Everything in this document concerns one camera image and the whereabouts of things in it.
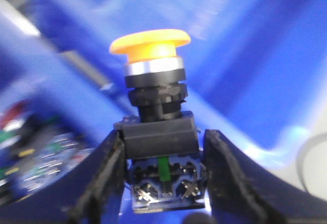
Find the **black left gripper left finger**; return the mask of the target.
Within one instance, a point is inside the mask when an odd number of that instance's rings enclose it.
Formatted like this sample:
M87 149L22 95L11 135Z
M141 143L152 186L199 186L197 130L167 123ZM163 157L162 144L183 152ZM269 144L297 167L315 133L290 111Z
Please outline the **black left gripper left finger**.
M69 210L66 223L118 223L125 188L125 145L116 130L102 143L103 160L95 175Z

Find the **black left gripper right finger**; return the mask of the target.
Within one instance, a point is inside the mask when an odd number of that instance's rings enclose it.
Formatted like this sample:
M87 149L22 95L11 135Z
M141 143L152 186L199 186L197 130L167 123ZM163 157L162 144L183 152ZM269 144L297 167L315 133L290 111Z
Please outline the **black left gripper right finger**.
M204 161L212 216L218 223L283 223L284 218L249 185L227 142L219 131L205 131Z

